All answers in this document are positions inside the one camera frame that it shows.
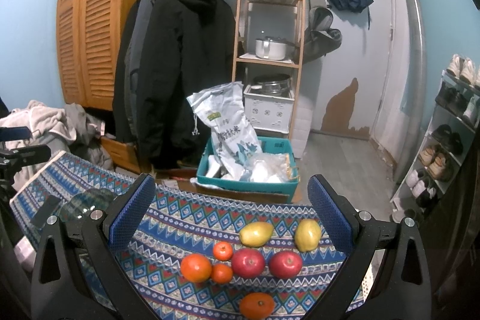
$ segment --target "metal screw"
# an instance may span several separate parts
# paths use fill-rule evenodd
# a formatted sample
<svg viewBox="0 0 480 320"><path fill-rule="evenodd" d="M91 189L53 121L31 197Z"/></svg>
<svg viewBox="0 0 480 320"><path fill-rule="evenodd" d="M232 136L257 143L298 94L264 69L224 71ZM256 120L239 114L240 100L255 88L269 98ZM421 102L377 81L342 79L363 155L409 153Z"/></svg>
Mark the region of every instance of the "metal screw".
<svg viewBox="0 0 480 320"><path fill-rule="evenodd" d="M102 216L103 216L103 212L99 211L99 210L95 210L95 211L90 213L90 218L92 220L97 220L97 219L101 218Z"/></svg>
<svg viewBox="0 0 480 320"><path fill-rule="evenodd" d="M371 219L371 214L367 211L361 211L358 215L363 221L369 221L369 219Z"/></svg>
<svg viewBox="0 0 480 320"><path fill-rule="evenodd" d="M55 224L57 222L57 216L50 216L47 218L46 220L46 223L49 225L49 226L52 226L53 224Z"/></svg>
<svg viewBox="0 0 480 320"><path fill-rule="evenodd" d="M407 218L405 219L405 224L406 224L407 226L414 226L414 225L415 225L415 221L413 221L413 219L411 219L410 217L407 217Z"/></svg>

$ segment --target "metal pipe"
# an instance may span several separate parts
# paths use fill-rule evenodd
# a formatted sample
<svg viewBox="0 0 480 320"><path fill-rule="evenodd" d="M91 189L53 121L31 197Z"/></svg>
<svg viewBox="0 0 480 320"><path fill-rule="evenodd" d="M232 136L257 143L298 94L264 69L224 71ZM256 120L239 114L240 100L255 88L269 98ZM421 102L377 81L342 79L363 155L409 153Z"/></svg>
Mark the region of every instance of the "metal pipe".
<svg viewBox="0 0 480 320"><path fill-rule="evenodd" d="M399 183L407 174L415 157L420 126L425 103L427 79L427 54L425 50L425 30L419 0L406 0L410 28L410 67L409 98L413 100L409 126L406 131L404 147L398 160L394 180Z"/></svg>

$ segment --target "white storage box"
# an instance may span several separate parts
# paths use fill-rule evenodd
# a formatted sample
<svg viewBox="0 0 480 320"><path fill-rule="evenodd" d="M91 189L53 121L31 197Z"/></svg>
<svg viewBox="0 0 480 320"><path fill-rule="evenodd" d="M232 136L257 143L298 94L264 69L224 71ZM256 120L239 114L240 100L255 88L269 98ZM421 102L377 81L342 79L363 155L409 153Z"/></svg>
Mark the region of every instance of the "white storage box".
<svg viewBox="0 0 480 320"><path fill-rule="evenodd" d="M289 98L273 97L250 92L248 85L245 96L245 115L255 129L270 130L279 133L289 133L292 117L294 94L290 91Z"/></svg>

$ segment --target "white door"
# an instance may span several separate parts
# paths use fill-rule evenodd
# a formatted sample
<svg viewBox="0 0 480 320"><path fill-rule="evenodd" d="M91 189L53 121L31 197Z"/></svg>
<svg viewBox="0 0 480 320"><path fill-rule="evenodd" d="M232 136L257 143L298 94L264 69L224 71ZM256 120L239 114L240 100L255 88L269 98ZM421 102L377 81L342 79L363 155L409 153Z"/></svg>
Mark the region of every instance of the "white door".
<svg viewBox="0 0 480 320"><path fill-rule="evenodd" d="M379 110L390 52L392 0L373 0L361 14L332 7L342 45L322 59L311 128L368 139Z"/></svg>

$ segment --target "white pot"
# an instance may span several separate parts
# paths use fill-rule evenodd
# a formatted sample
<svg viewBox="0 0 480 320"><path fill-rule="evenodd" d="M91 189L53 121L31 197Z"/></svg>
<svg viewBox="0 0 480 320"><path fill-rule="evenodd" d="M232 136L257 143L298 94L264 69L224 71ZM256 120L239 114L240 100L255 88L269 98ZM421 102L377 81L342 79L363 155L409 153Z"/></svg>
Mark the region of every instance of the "white pot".
<svg viewBox="0 0 480 320"><path fill-rule="evenodd" d="M265 60L283 60L287 56L288 45L272 39L255 41L255 56Z"/></svg>

